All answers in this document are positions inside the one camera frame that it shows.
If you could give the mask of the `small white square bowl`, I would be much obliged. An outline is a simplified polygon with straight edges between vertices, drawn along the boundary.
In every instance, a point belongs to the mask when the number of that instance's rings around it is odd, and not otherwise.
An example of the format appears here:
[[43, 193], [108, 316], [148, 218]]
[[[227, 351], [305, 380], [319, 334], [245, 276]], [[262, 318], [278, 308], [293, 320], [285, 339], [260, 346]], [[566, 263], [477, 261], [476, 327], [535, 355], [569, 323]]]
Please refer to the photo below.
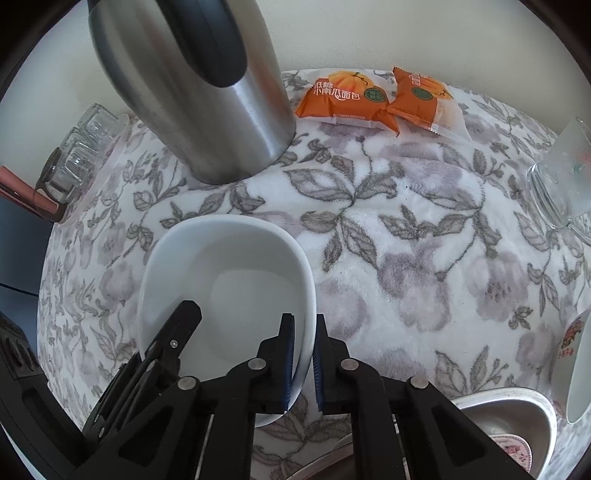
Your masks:
[[264, 220], [211, 215], [183, 221], [157, 242], [142, 278], [137, 346], [146, 352], [183, 300], [202, 319], [180, 355], [180, 373], [201, 381], [252, 359], [259, 343], [294, 316], [288, 402], [294, 404], [311, 364], [317, 298], [310, 263], [286, 230]]

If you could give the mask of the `stainless steel round plate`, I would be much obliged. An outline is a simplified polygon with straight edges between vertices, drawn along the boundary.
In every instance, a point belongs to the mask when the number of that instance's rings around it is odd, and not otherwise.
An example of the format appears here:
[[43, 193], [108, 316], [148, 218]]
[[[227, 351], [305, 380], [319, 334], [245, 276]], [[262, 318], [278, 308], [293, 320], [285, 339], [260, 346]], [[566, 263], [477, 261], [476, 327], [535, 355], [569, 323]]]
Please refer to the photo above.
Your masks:
[[[494, 439], [520, 441], [530, 448], [529, 474], [539, 479], [547, 469], [557, 438], [551, 402], [541, 393], [520, 387], [488, 390], [457, 398], [453, 403]], [[290, 475], [293, 479], [354, 479], [353, 438], [339, 440], [332, 451]]]

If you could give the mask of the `pink floral round plate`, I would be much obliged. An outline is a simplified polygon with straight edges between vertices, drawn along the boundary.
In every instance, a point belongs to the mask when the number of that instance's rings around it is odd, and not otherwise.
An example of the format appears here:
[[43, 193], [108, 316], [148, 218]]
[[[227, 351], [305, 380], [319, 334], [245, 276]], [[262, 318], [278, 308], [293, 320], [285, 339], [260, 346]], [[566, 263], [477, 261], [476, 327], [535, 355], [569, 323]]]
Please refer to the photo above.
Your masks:
[[531, 471], [533, 453], [524, 438], [515, 434], [493, 434], [490, 438], [524, 470]]

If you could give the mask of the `strawberry pattern bowl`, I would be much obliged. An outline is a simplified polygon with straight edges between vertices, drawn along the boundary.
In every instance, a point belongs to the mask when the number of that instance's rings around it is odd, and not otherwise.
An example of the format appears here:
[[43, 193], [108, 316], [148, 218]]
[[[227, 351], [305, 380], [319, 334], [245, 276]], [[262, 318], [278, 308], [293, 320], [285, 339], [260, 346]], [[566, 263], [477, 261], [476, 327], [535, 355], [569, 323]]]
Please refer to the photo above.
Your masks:
[[552, 402], [568, 423], [590, 407], [590, 309], [578, 314], [559, 342], [551, 374]]

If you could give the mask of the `floral grey tablecloth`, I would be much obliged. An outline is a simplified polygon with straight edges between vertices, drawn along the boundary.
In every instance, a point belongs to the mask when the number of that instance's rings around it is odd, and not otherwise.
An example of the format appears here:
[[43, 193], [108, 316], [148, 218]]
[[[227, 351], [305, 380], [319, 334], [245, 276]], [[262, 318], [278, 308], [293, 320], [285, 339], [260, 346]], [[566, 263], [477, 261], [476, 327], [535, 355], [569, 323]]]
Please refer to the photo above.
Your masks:
[[52, 393], [83, 424], [136, 350], [137, 303], [156, 243], [181, 221], [242, 214], [307, 252], [318, 308], [383, 375], [426, 375], [456, 398], [551, 389], [568, 323], [590, 304], [590, 250], [550, 230], [526, 189], [555, 141], [529, 115], [454, 88], [470, 144], [410, 123], [400, 133], [302, 121], [262, 174], [204, 186], [139, 120], [104, 183], [56, 226], [37, 348]]

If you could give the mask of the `orange snack packet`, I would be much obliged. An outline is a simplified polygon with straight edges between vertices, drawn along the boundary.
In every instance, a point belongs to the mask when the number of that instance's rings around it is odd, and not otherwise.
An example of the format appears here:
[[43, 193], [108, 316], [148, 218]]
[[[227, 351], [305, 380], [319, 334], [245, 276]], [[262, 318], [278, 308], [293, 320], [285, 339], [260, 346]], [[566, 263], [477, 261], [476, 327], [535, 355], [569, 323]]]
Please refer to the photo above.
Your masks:
[[400, 133], [394, 114], [388, 111], [394, 101], [392, 73], [320, 69], [311, 70], [307, 80], [311, 86], [294, 110], [297, 117]]
[[389, 113], [449, 139], [472, 141], [463, 111], [444, 83], [399, 67], [392, 73], [396, 94]]

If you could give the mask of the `small clear glass cups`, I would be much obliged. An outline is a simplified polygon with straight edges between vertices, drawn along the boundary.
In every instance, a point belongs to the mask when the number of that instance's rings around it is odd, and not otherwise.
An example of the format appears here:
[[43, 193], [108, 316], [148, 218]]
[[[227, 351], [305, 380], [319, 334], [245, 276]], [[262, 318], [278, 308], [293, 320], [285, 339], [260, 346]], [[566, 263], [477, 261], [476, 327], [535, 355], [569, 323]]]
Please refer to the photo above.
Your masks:
[[103, 105], [92, 104], [60, 145], [60, 171], [71, 190], [80, 189], [106, 161], [106, 151], [126, 128], [129, 117], [115, 115]]

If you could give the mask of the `clear glass mug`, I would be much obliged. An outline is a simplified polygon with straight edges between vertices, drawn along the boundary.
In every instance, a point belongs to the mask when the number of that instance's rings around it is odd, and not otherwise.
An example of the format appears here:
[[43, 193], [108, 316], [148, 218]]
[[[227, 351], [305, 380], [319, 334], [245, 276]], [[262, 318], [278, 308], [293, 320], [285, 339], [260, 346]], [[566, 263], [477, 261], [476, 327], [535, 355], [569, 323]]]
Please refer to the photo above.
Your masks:
[[542, 219], [590, 245], [590, 127], [583, 120], [575, 117], [568, 123], [528, 170], [527, 181]]

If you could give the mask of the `stainless steel thermos jug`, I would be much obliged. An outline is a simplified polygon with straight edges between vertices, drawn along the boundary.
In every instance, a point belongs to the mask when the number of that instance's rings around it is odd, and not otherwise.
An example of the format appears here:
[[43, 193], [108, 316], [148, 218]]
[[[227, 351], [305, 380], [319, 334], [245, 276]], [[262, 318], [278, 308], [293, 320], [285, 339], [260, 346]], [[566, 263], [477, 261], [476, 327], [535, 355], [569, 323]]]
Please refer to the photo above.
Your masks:
[[253, 1], [91, 1], [97, 57], [118, 95], [205, 184], [262, 172], [296, 119]]

